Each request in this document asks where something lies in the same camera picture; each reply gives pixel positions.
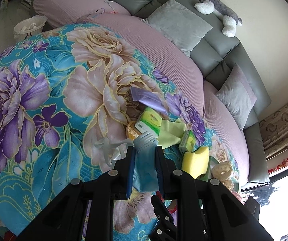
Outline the cream lace scrunchie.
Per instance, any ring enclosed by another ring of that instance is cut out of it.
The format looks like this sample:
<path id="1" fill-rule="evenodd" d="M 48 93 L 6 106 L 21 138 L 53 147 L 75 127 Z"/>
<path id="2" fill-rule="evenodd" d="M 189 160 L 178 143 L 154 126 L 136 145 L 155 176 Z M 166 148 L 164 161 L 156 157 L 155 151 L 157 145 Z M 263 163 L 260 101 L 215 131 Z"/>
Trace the cream lace scrunchie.
<path id="1" fill-rule="evenodd" d="M 211 174 L 213 178 L 218 179 L 231 192 L 233 191 L 234 183 L 231 179 L 233 174 L 233 168 L 230 162 L 226 161 L 216 164 L 211 168 Z"/>

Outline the yellow sponge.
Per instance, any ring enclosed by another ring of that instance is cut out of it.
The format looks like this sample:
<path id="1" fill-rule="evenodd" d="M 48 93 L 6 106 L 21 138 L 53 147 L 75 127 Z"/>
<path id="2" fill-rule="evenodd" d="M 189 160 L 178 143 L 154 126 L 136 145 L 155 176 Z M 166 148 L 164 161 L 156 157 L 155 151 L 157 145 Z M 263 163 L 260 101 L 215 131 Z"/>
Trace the yellow sponge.
<path id="1" fill-rule="evenodd" d="M 181 169 L 194 179 L 207 172 L 209 166 L 209 147 L 201 146 L 194 152 L 185 152 Z"/>

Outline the light blue face mask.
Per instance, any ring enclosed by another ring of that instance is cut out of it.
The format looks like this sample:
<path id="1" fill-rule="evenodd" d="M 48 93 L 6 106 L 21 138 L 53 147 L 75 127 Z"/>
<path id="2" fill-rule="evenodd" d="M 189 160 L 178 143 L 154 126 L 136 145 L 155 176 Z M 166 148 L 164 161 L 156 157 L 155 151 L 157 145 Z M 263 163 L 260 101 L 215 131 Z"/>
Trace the light blue face mask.
<path id="1" fill-rule="evenodd" d="M 113 168 L 118 160 L 126 158 L 126 149 L 135 148 L 135 170 L 132 186 L 139 192 L 156 192 L 159 189 L 155 166 L 155 148 L 157 139 L 145 132 L 135 138 L 112 143 L 108 138 L 103 138 L 94 143 L 96 149 L 104 152 L 104 160 L 109 168 Z"/>

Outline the small green tissue pack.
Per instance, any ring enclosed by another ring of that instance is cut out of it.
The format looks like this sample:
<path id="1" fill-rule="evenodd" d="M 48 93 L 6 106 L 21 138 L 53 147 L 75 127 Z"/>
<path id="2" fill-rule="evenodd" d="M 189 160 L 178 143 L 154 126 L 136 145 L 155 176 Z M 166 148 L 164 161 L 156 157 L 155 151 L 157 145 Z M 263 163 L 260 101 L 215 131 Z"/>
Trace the small green tissue pack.
<path id="1" fill-rule="evenodd" d="M 186 152 L 193 152 L 196 144 L 196 138 L 191 130 L 185 131 L 181 142 L 179 144 L 179 151 L 184 154 Z"/>

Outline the green microfiber cloth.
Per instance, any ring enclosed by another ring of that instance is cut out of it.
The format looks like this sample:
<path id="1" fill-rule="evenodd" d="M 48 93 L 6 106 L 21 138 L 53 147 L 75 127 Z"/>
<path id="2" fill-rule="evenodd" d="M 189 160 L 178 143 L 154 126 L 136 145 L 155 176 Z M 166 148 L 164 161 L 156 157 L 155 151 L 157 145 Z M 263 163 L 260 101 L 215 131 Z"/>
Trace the green microfiber cloth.
<path id="1" fill-rule="evenodd" d="M 180 144 L 185 131 L 186 124 L 180 119 L 177 119 L 175 122 L 162 120 L 160 134 L 157 137 L 158 145 L 163 149 L 167 149 Z"/>

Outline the purple wet wipes pack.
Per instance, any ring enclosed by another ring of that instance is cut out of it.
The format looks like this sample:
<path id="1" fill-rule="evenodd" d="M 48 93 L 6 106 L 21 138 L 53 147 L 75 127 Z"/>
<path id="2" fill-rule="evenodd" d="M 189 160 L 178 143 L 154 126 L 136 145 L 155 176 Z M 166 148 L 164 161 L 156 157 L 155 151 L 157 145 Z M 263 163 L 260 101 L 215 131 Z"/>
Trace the purple wet wipes pack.
<path id="1" fill-rule="evenodd" d="M 158 95 L 145 89 L 139 89 L 135 87 L 130 87 L 130 91 L 134 101 L 138 101 L 141 104 L 144 104 L 145 106 L 164 115 L 168 114 L 165 105 L 162 103 L 162 100 L 158 97 Z"/>

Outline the red tape roll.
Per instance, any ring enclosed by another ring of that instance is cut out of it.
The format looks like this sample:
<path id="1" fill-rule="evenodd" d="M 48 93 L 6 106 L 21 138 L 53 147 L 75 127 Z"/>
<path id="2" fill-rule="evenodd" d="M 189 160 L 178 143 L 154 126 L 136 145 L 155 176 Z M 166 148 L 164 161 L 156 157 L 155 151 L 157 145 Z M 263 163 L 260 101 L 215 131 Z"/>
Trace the red tape roll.
<path id="1" fill-rule="evenodd" d="M 177 200 L 164 200 L 162 199 L 162 204 L 164 205 L 162 208 L 161 217 L 173 218 L 175 220 L 177 218 Z"/>

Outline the orange sachet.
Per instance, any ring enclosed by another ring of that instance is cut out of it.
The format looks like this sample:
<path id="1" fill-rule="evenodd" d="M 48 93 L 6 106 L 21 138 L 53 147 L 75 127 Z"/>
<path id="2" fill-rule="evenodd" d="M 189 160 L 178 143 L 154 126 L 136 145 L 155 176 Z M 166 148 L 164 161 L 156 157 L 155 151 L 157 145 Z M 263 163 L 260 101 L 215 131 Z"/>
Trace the orange sachet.
<path id="1" fill-rule="evenodd" d="M 139 130 L 136 129 L 135 123 L 135 121 L 132 121 L 126 126 L 126 136 L 131 140 L 135 140 L 142 134 Z"/>

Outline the patterned brown curtain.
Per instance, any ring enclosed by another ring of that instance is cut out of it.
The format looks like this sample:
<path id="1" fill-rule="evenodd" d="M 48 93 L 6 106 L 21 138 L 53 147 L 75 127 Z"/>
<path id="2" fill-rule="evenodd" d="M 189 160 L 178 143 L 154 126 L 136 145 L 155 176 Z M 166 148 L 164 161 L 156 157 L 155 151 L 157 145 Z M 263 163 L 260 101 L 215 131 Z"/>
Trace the patterned brown curtain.
<path id="1" fill-rule="evenodd" d="M 288 150 L 288 103 L 260 121 L 266 159 Z"/>

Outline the grey pink cushion right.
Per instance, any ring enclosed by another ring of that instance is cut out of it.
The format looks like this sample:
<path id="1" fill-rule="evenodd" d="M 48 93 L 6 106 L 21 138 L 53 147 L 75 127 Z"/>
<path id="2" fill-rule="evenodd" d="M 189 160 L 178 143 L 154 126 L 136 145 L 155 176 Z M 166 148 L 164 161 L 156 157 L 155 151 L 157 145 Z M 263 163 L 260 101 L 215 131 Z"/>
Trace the grey pink cushion right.
<path id="1" fill-rule="evenodd" d="M 243 130 L 257 97 L 237 63 L 216 97 L 226 106 L 239 129 Z"/>

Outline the floral blue tablecloth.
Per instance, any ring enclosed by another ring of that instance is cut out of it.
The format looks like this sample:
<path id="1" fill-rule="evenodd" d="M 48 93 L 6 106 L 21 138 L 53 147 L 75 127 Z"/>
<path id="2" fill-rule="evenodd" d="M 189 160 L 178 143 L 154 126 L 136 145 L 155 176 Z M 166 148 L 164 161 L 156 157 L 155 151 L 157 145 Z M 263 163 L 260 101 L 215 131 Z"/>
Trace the floral blue tablecloth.
<path id="1" fill-rule="evenodd" d="M 139 50 L 111 30 L 68 25 L 0 53 L 0 219 L 20 234 L 69 183 L 109 167 L 94 143 L 127 138 L 141 114 L 130 87 L 150 91 L 191 129 L 211 162 L 231 152 L 196 107 Z"/>

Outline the grey cushion left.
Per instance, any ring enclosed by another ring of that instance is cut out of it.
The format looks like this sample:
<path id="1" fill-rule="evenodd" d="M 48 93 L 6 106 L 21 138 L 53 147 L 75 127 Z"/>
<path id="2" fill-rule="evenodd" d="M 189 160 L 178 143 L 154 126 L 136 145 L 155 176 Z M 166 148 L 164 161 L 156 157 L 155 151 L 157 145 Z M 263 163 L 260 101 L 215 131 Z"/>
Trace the grey cushion left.
<path id="1" fill-rule="evenodd" d="M 187 57 L 212 29 L 212 25 L 176 0 L 169 0 L 142 21 L 160 32 Z"/>

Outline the white basket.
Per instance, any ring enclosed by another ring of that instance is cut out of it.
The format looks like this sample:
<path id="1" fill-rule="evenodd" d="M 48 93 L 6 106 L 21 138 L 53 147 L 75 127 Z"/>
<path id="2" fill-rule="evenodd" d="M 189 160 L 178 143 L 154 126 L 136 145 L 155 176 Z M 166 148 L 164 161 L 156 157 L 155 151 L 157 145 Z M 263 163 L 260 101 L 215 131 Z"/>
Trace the white basket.
<path id="1" fill-rule="evenodd" d="M 48 18 L 44 15 L 35 15 L 16 24 L 13 28 L 15 42 L 20 42 L 42 33 L 47 20 Z"/>

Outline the grey white plush dog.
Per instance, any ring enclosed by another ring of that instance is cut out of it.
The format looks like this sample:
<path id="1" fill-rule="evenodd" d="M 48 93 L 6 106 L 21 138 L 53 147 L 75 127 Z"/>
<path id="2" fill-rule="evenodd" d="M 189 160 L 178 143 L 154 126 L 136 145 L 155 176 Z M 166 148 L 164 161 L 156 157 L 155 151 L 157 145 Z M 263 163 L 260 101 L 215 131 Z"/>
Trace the grey white plush dog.
<path id="1" fill-rule="evenodd" d="M 222 33 L 226 37 L 233 38 L 236 35 L 236 27 L 243 24 L 242 19 L 221 0 L 198 0 L 194 7 L 203 15 L 214 13 L 223 24 Z"/>

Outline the pink sofa seat cover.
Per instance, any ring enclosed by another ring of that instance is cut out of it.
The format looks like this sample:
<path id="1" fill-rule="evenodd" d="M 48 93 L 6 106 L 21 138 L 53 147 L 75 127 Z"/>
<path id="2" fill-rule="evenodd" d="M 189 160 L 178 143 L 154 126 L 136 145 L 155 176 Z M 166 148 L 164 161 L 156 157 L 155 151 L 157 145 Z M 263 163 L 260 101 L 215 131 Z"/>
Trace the pink sofa seat cover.
<path id="1" fill-rule="evenodd" d="M 199 66 L 155 29 L 116 2 L 106 0 L 33 0 L 32 7 L 45 15 L 49 24 L 63 25 L 90 21 L 119 34 L 125 41 L 143 53 L 187 97 L 207 124 L 214 129 L 239 168 L 239 183 L 248 181 L 249 154 L 243 132 L 237 126 L 226 106 L 216 97 L 217 89 L 203 79 Z"/>

